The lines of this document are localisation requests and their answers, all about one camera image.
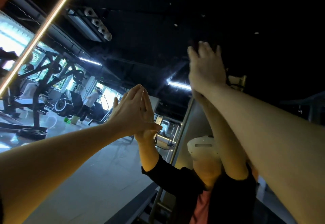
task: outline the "handrail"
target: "handrail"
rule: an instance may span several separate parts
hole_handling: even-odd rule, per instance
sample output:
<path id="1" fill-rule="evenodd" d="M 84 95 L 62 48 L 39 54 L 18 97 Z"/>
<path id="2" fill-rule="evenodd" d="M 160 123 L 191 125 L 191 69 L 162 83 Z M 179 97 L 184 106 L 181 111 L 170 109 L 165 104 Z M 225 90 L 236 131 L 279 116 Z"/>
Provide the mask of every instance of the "handrail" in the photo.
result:
<path id="1" fill-rule="evenodd" d="M 176 152 L 177 152 L 179 143 L 181 141 L 181 138 L 182 138 L 182 135 L 183 135 L 183 132 L 184 132 L 184 129 L 185 129 L 185 125 L 186 125 L 186 123 L 187 123 L 187 121 L 189 119 L 189 114 L 190 114 L 190 112 L 192 110 L 192 107 L 193 107 L 193 103 L 194 103 L 194 98 L 192 97 L 190 99 L 190 101 L 189 101 L 189 107 L 186 110 L 186 113 L 185 113 L 185 116 L 184 116 L 184 120 L 183 120 L 183 125 L 181 126 L 181 130 L 179 131 L 179 135 L 178 135 L 178 138 L 177 138 L 177 141 L 176 141 L 176 144 L 175 144 L 175 148 L 173 150 L 173 154 L 172 154 L 172 157 L 170 159 L 169 164 L 173 164 L 173 161 L 175 159 Z M 162 193 L 163 193 L 163 189 L 160 187 L 159 188 L 159 191 L 157 193 L 157 196 L 155 198 L 155 201 L 153 202 L 151 211 L 150 211 L 149 224 L 154 224 L 156 208 L 157 208 L 158 202 L 160 201 L 160 198 L 161 198 Z"/>

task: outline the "dark pants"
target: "dark pants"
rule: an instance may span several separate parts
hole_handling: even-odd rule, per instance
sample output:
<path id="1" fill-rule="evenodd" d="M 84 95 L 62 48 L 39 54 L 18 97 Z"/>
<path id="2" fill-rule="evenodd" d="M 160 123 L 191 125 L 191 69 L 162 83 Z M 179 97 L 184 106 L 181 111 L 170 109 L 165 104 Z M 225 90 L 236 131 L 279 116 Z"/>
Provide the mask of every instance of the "dark pants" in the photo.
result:
<path id="1" fill-rule="evenodd" d="M 84 121 L 87 115 L 89 115 L 90 107 L 86 105 L 82 105 L 79 112 L 77 113 L 77 116 L 80 118 L 80 121 Z"/>

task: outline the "pink shirt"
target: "pink shirt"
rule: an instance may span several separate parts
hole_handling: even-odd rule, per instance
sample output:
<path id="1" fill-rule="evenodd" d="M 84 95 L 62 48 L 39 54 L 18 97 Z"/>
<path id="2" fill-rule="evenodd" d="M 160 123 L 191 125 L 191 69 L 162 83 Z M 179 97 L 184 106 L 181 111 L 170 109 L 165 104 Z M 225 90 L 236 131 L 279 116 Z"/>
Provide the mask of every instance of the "pink shirt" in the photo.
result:
<path id="1" fill-rule="evenodd" d="M 211 192 L 204 190 L 198 201 L 189 224 L 207 224 Z"/>

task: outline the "forearm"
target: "forearm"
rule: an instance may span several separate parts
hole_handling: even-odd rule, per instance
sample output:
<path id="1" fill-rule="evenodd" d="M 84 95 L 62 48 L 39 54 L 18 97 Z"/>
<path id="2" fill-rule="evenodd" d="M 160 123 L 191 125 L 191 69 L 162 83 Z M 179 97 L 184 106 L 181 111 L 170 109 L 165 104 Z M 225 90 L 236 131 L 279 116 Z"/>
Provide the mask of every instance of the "forearm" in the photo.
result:
<path id="1" fill-rule="evenodd" d="M 138 142 L 138 144 L 142 167 L 144 171 L 148 172 L 156 166 L 159 160 L 159 153 L 156 150 L 153 140 L 148 142 Z"/>
<path id="2" fill-rule="evenodd" d="M 325 134 L 242 92 L 211 86 L 202 94 L 226 119 L 250 160 L 299 223 L 321 223 Z"/>
<path id="3" fill-rule="evenodd" d="M 118 139 L 116 130 L 114 123 L 106 123 L 1 153 L 4 223 L 22 223 L 86 160 Z"/>
<path id="4" fill-rule="evenodd" d="M 246 154 L 230 126 L 215 107 L 203 106 L 226 173 L 233 179 L 246 179 Z"/>

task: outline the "raised hand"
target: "raised hand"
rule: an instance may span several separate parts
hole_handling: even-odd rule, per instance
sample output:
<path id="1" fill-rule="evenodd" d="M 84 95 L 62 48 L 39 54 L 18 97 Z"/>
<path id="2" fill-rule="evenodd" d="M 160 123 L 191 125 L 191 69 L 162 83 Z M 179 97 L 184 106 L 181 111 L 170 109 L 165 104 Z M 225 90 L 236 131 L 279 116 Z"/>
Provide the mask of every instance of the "raised hand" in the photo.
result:
<path id="1" fill-rule="evenodd" d="M 152 119 L 149 120 L 148 113 L 141 108 L 144 93 L 144 87 L 138 84 L 123 95 L 120 103 L 117 98 L 114 98 L 113 111 L 107 123 L 114 124 L 120 137 L 131 136 L 146 130 L 155 132 L 161 130 L 162 127 L 153 122 L 153 114 Z"/>
<path id="2" fill-rule="evenodd" d="M 197 54 L 193 47 L 188 48 L 191 87 L 203 93 L 207 86 L 217 83 L 225 84 L 226 74 L 220 46 L 217 46 L 216 53 L 214 53 L 207 42 L 200 41 L 198 51 Z"/>
<path id="3" fill-rule="evenodd" d="M 147 90 L 144 90 L 141 100 L 141 115 L 144 121 L 153 122 L 153 110 Z M 157 130 L 140 131 L 134 135 L 134 138 L 139 142 L 150 142 L 153 140 Z"/>

